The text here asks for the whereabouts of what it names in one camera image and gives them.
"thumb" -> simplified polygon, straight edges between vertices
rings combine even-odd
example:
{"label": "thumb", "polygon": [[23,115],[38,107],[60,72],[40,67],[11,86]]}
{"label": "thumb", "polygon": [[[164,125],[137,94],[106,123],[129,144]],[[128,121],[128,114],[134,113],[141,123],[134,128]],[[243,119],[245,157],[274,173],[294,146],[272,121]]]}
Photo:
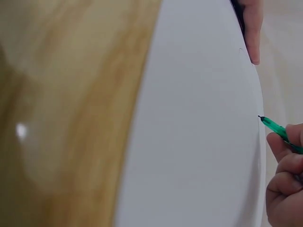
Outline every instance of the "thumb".
{"label": "thumb", "polygon": [[303,124],[287,125],[286,133],[292,144],[303,147]]}
{"label": "thumb", "polygon": [[299,192],[302,187],[291,173],[280,172],[276,174],[267,186],[266,207],[270,207],[273,203],[279,203],[285,197]]}

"finger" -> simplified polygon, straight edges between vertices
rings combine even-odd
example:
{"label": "finger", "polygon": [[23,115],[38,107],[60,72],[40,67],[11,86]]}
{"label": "finger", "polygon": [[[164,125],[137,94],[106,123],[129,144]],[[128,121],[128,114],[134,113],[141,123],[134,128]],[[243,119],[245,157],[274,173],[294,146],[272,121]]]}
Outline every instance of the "finger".
{"label": "finger", "polygon": [[269,182],[266,190],[267,207],[279,196],[289,196],[302,190],[302,185],[288,172],[276,174]]}
{"label": "finger", "polygon": [[295,153],[286,155],[278,164],[276,173],[290,172],[292,174],[301,174],[303,172],[303,155]]}
{"label": "finger", "polygon": [[303,146],[303,124],[286,126],[286,133],[289,141],[299,147]]}
{"label": "finger", "polygon": [[274,132],[267,135],[267,142],[277,162],[280,162],[286,155],[292,153],[291,150],[287,147],[287,144],[284,142],[284,140]]}
{"label": "finger", "polygon": [[263,6],[261,0],[240,0],[245,8],[243,19],[245,23],[245,43],[251,62],[260,63],[260,31],[263,22]]}

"white paper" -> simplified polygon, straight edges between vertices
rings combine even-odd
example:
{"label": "white paper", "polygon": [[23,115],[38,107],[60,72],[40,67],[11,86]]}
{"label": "white paper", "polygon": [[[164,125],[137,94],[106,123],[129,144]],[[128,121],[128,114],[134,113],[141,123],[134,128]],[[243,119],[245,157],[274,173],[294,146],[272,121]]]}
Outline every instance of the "white paper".
{"label": "white paper", "polygon": [[262,94],[228,1],[163,1],[137,104],[116,226],[259,227]]}

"pen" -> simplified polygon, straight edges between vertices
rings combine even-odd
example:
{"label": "pen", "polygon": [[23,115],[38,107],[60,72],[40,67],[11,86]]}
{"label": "pen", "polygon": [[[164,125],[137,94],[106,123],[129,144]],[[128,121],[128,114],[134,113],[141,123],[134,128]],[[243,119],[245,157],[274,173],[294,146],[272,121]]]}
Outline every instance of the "pen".
{"label": "pen", "polygon": [[289,142],[289,139],[287,137],[287,133],[286,133],[286,130],[285,130],[284,127],[282,127],[281,125],[278,125],[277,123],[275,123],[274,121],[272,121],[268,117],[261,117],[261,116],[258,116],[258,117],[261,119],[263,124],[265,124],[273,132],[275,132],[276,134],[281,136],[281,138],[285,141],[285,143],[290,145],[296,153],[298,153],[300,155],[303,154],[303,148],[302,147],[296,146],[296,145]]}

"fingernail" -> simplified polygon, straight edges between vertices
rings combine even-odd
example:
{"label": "fingernail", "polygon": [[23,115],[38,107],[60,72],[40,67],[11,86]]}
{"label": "fingernail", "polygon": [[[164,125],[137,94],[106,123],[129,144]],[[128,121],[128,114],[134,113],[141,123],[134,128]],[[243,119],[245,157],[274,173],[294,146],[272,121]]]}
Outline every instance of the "fingernail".
{"label": "fingernail", "polygon": [[301,190],[303,188],[302,184],[298,181],[293,181],[293,187],[296,189],[296,190]]}
{"label": "fingernail", "polygon": [[259,64],[260,64],[260,61],[252,61],[252,63],[253,63],[254,65],[259,65]]}
{"label": "fingernail", "polygon": [[301,166],[303,162],[303,156],[302,155],[295,155],[295,165]]}
{"label": "fingernail", "polygon": [[285,128],[287,129],[287,128],[289,128],[289,127],[293,127],[293,124],[288,124],[288,125],[286,125]]}

